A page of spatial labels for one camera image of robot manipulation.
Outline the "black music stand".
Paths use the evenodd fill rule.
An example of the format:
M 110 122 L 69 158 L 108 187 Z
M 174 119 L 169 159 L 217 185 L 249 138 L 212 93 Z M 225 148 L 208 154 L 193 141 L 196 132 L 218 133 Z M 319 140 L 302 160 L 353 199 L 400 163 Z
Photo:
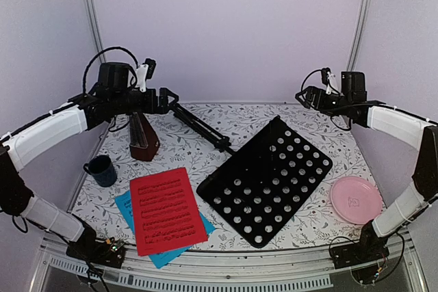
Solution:
M 239 150 L 227 136 L 176 104 L 176 118 L 230 154 L 196 192 L 243 239 L 266 246 L 333 167 L 332 160 L 275 116 Z

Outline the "red sheet music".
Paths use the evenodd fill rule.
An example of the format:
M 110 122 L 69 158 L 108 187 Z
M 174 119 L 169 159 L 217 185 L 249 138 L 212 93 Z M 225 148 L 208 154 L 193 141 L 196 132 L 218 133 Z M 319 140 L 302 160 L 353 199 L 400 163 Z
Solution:
M 130 181 L 130 194 L 139 256 L 208 239 L 185 168 L 135 178 Z

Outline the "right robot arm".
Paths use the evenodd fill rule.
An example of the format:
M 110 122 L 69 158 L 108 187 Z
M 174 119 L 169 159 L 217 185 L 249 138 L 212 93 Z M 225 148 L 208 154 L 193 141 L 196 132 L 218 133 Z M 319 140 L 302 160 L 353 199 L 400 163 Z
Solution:
M 386 246 L 390 236 L 437 200 L 437 123 L 381 101 L 369 101 L 362 72 L 343 71 L 339 90 L 329 68 L 317 72 L 325 87 L 302 85 L 295 95 L 302 106 L 329 117 L 345 116 L 350 124 L 390 135 L 418 152 L 409 186 L 361 229 L 354 256 L 368 262 Z

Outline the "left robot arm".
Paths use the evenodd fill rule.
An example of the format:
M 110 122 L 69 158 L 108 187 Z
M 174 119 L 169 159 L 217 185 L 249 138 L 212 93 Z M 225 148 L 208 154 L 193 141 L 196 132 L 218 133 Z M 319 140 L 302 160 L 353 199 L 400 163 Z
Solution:
M 103 245 L 96 240 L 95 230 L 37 196 L 25 186 L 19 172 L 48 149 L 103 122 L 110 122 L 115 116 L 135 112 L 168 113 L 179 97 L 167 88 L 146 87 L 155 65 L 152 59 L 137 68 L 121 62 L 103 63 L 91 91 L 70 98 L 54 111 L 4 135 L 1 138 L 1 210 L 64 238 L 75 256 L 97 260 Z

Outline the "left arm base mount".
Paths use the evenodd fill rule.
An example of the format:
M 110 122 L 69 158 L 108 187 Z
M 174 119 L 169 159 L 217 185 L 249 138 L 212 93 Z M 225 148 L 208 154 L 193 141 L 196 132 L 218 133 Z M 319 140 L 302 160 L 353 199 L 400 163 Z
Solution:
M 95 238 L 80 238 L 69 241 L 66 255 L 89 262 L 93 265 L 120 269 L 125 259 L 126 248 L 115 243 L 99 241 Z

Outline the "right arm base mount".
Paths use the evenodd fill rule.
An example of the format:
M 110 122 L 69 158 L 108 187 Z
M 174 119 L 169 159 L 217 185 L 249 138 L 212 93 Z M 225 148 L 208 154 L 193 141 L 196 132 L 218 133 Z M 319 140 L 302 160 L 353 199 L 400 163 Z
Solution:
M 353 279 L 361 285 L 375 284 L 382 277 L 382 272 L 387 267 L 389 250 L 386 246 L 377 250 L 363 251 L 359 243 L 347 237 L 335 237 L 329 244 L 328 253 L 335 269 L 354 267 L 374 262 L 371 268 L 354 269 L 351 274 Z

